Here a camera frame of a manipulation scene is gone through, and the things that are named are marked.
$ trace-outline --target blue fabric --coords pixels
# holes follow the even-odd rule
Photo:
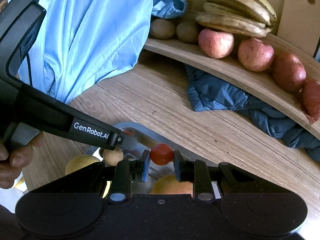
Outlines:
[[[98,81],[136,64],[148,36],[153,0],[39,3],[47,15],[29,52],[38,90],[68,103]],[[26,60],[19,76],[29,83]]]
[[[153,16],[163,19],[172,19],[183,16],[186,11],[186,0],[153,0]]]
[[[196,112],[234,110],[252,120],[267,135],[288,147],[303,148],[320,162],[320,140],[295,121],[250,93],[200,69],[186,65],[188,96]]]

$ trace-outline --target bunch of bananas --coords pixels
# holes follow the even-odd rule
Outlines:
[[[251,37],[265,37],[277,22],[267,0],[206,0],[196,21],[209,28]]]

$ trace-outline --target metal tray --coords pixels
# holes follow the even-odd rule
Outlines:
[[[218,165],[199,156],[198,154],[195,154],[186,148],[180,146],[179,144],[174,143],[173,141],[161,136],[160,134],[157,134],[156,132],[148,129],[147,127],[135,123],[135,122],[123,122],[114,125],[114,127],[120,129],[120,130],[127,130],[129,132],[132,132],[132,134],[138,139],[137,146],[131,150],[123,150],[124,159],[139,159],[141,154],[144,150],[148,149],[150,150],[153,146],[155,146],[158,143],[165,143],[169,145],[174,150],[179,150],[183,157],[188,160],[202,160],[204,161],[207,166],[217,167]],[[100,148],[98,147],[90,147],[86,154],[94,155],[100,160],[103,160],[99,155]],[[152,161],[150,162],[150,169],[149,169],[149,177],[147,182],[140,183],[140,182],[131,182],[131,194],[148,194],[150,192],[150,189],[152,188],[154,182],[158,180],[159,178],[166,176],[166,175],[173,175],[174,173],[174,167],[173,163],[169,163],[165,166],[159,166],[154,164]],[[215,184],[213,184],[213,189],[216,194],[216,187]]]

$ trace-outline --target tomato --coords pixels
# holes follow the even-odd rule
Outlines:
[[[129,132],[128,130],[123,130],[124,133],[129,134],[131,136],[134,136],[132,132]]]
[[[151,149],[150,159],[154,164],[167,165],[173,160],[173,149],[165,143],[159,143]]]

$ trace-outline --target wooden table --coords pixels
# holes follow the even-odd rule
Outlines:
[[[320,165],[236,112],[194,112],[187,86],[182,63],[143,52],[133,70],[99,82],[70,105],[111,125],[138,122],[215,163],[230,162],[294,191],[308,205],[301,235],[320,239]],[[88,148],[45,134],[44,145],[23,170],[28,189],[62,177],[67,163]]]

